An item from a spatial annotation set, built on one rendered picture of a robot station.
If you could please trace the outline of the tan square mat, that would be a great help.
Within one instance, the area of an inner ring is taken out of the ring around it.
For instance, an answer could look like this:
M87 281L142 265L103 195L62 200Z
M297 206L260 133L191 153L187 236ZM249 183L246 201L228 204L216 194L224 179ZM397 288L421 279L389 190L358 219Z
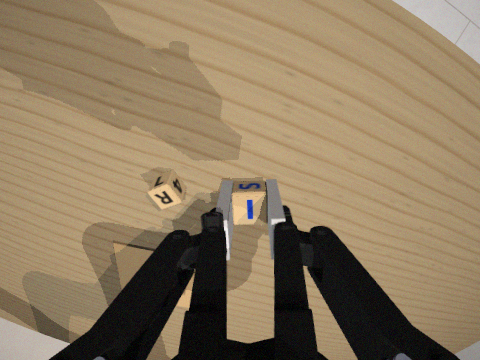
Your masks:
M114 241L113 246L121 289L123 289L155 249L118 241ZM186 287L186 294L180 297L176 306L189 308L194 275Z

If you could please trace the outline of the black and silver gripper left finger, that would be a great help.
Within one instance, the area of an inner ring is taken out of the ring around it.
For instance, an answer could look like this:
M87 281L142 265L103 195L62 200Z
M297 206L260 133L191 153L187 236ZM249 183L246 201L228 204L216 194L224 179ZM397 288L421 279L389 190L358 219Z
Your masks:
M222 182L217 207L201 216L201 233L170 232L92 328L49 360L146 360L194 269L177 360L221 360L232 188L233 180Z

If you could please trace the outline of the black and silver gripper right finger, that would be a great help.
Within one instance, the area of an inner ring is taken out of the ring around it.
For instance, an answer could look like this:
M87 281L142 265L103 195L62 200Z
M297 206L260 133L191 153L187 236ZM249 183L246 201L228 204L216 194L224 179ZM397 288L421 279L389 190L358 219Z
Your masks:
M276 179L266 186L271 259L275 239L275 360L319 360L303 266L358 360L460 360L408 321L330 228L298 230Z

